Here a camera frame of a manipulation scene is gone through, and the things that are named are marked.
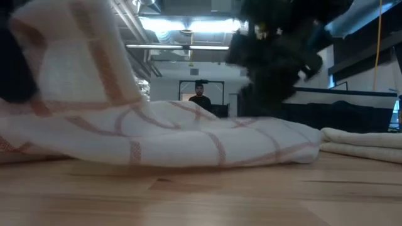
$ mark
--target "dark shirt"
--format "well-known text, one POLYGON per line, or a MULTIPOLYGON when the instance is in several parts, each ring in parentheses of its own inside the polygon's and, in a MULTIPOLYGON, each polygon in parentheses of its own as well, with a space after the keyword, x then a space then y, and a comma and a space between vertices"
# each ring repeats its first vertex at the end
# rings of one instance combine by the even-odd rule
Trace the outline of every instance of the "dark shirt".
POLYGON ((211 111, 211 107, 212 107, 211 100, 206 96, 195 95, 193 97, 190 97, 189 101, 192 101, 192 102, 198 104, 199 106, 201 106, 203 109, 205 109, 207 111, 211 111))

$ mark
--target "man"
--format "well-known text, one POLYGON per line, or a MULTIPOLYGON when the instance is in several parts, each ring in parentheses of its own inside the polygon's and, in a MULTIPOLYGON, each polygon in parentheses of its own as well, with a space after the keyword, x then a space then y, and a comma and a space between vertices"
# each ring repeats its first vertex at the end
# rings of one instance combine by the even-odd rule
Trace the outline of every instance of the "man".
POLYGON ((203 109, 210 112, 211 108, 212 108, 211 100, 208 97, 202 95, 203 93, 204 93, 204 86, 201 83, 196 83, 195 84, 195 94, 196 95, 191 97, 189 99, 189 101, 192 101, 192 102, 198 104, 203 109))

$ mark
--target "window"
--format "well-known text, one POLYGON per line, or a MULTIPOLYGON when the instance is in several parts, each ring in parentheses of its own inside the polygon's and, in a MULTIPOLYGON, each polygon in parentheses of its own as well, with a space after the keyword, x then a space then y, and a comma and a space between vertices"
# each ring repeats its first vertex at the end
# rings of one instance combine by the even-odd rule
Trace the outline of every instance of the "window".
POLYGON ((398 113, 399 110, 400 110, 399 101, 397 101, 397 102, 395 103, 394 113, 398 113))
POLYGON ((329 84, 328 84, 328 89, 334 88, 335 87, 335 82, 334 82, 334 76, 330 75, 329 76, 329 84))

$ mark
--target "ceiling light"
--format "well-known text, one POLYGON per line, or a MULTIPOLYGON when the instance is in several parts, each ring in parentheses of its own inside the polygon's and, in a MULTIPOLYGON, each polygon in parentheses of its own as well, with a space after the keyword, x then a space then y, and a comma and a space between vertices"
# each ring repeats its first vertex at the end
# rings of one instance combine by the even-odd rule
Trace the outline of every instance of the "ceiling light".
POLYGON ((141 84, 141 85, 148 85, 149 84, 149 82, 147 82, 146 80, 143 80, 143 79, 139 79, 138 83, 141 84))
POLYGON ((190 46, 191 50, 228 50, 228 46, 190 46))
POLYGON ((194 21, 189 30, 203 33, 231 33, 242 27, 240 21, 227 19, 224 21, 194 21))
POLYGON ((181 21, 169 21, 166 19, 154 19, 139 17, 144 29, 154 32, 190 30, 199 33, 232 33, 241 28, 247 28, 247 23, 242 24, 237 19, 220 21, 194 21, 186 28, 181 21))
MULTIPOLYGON (((126 45, 127 48, 140 48, 147 50, 183 50, 185 49, 183 45, 126 45)), ((229 49, 228 46, 197 46, 190 45, 187 46, 190 50, 219 50, 226 51, 229 49)))
POLYGON ((126 45, 127 48, 142 48, 147 50, 182 50, 181 45, 126 45))
POLYGON ((154 32, 166 32, 166 31, 181 31, 186 27, 183 23, 178 21, 168 21, 165 19, 151 19, 140 16, 139 20, 144 29, 154 32))

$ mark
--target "white wall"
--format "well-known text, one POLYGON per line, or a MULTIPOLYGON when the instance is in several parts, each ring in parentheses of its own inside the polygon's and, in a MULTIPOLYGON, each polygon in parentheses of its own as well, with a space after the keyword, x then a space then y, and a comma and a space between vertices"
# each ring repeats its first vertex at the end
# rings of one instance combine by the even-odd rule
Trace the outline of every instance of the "white wall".
MULTIPOLYGON (((151 79, 151 92, 150 100, 178 100, 178 86, 179 79, 172 78, 152 78, 151 79)), ((235 94, 245 84, 247 79, 241 80, 223 80, 225 82, 225 94, 224 104, 229 103, 229 94, 235 94)), ((186 83, 182 83, 182 92, 185 94, 194 93, 194 83, 190 83, 186 86, 186 83)), ((216 84, 219 89, 222 89, 220 84, 216 84)), ((222 92, 212 83, 204 84, 205 95, 211 100, 213 104, 222 104, 222 92)))
POLYGON ((376 89, 373 90, 374 68, 358 73, 337 83, 348 83, 349 90, 391 92, 389 89, 402 91, 402 74, 398 61, 393 58, 391 62, 378 66, 376 89))
POLYGON ((198 79, 216 80, 217 77, 223 79, 241 79, 241 68, 235 66, 227 66, 225 63, 211 62, 155 62, 155 66, 166 78, 175 78, 188 80, 190 77, 190 69, 198 69, 198 79))
POLYGON ((297 87, 327 89, 330 84, 330 77, 328 76, 328 68, 334 65, 334 48, 329 46, 328 48, 318 53, 323 60, 321 72, 310 79, 308 82, 299 81, 297 87))

